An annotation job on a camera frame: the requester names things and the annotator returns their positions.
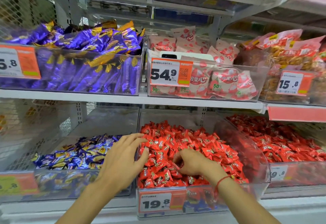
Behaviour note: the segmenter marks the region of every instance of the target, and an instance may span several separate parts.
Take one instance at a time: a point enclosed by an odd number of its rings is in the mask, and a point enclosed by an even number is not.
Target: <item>price tag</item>
[[[276,93],[306,96],[314,77],[312,72],[283,70]]]
[[[186,190],[140,192],[139,212],[164,212],[167,210],[182,210]]]
[[[151,85],[189,86],[193,62],[152,58]]]
[[[0,173],[0,196],[39,193],[34,173]]]
[[[34,48],[0,45],[0,76],[41,79]]]
[[[288,165],[271,166],[271,181],[282,181],[287,173]]]

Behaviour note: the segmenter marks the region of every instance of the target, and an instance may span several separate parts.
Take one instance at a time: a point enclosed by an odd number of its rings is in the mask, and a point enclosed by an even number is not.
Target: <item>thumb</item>
[[[148,157],[149,157],[149,149],[145,148],[141,157],[137,161],[135,161],[135,168],[137,171],[136,174],[140,173],[141,170],[144,168],[144,164],[148,160]]]

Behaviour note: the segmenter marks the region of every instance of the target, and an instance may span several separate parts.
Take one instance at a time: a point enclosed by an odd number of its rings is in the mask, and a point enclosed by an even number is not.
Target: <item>bracelet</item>
[[[228,178],[229,176],[225,176],[225,177],[223,177],[223,178],[221,178],[219,181],[218,181],[218,183],[216,184],[216,186],[215,186],[215,191],[218,193],[218,185],[224,180],[224,179],[226,179],[226,178]]]

